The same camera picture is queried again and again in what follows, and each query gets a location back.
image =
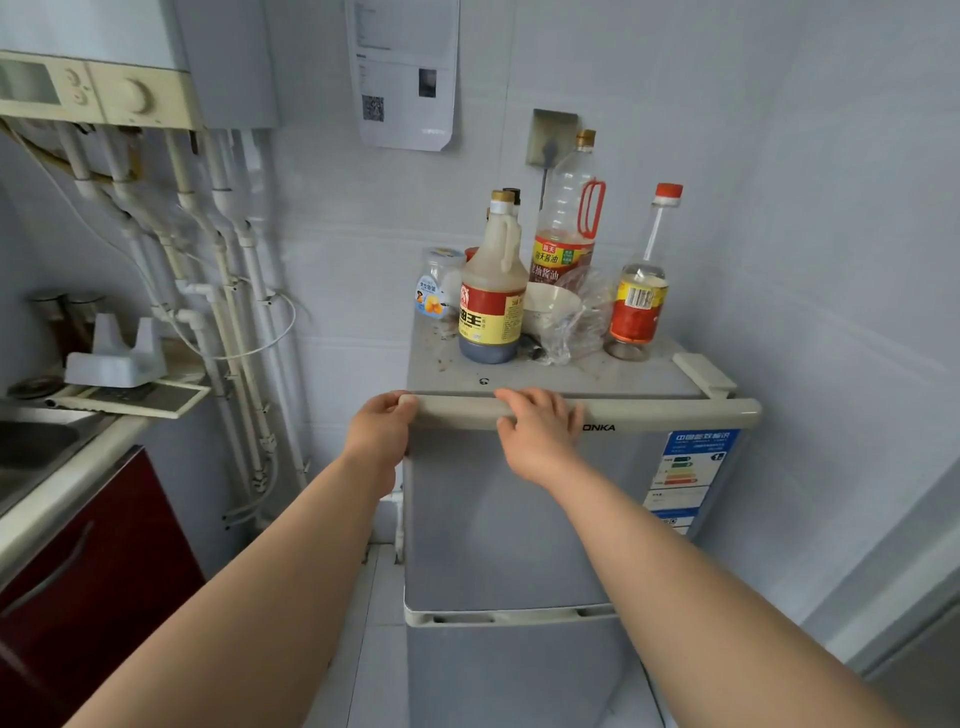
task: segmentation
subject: person's left hand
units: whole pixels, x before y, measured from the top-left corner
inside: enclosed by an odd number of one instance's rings
[[[416,416],[417,398],[396,390],[368,400],[350,420],[342,457],[374,469],[378,497],[393,490],[394,468],[407,449],[409,425]]]

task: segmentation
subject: water heater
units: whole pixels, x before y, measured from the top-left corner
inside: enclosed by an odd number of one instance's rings
[[[261,0],[0,0],[0,115],[274,127]]]

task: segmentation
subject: red and yellow label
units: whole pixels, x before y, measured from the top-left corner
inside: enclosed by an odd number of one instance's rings
[[[590,265],[592,256],[593,243],[555,243],[544,237],[535,237],[530,280],[536,283],[556,283],[560,276],[577,266]]]
[[[460,287],[460,335],[474,344],[512,344],[523,324],[523,291]]]
[[[666,286],[620,281],[613,304],[610,334],[628,344],[649,344],[654,340],[660,310],[666,300]]]

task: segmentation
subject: refrigerator top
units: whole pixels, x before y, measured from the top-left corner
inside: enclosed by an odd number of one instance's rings
[[[529,359],[478,364],[460,353],[457,334],[442,334],[433,320],[414,316],[407,389],[430,395],[492,395],[498,387],[543,387],[567,397],[700,400],[704,393],[671,361],[683,348],[659,337],[644,362],[620,361],[605,352],[569,366],[543,366]]]

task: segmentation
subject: kitchen cabinet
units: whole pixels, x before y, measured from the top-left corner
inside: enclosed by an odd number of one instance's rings
[[[0,720],[60,726],[204,583],[134,448],[0,593]]]

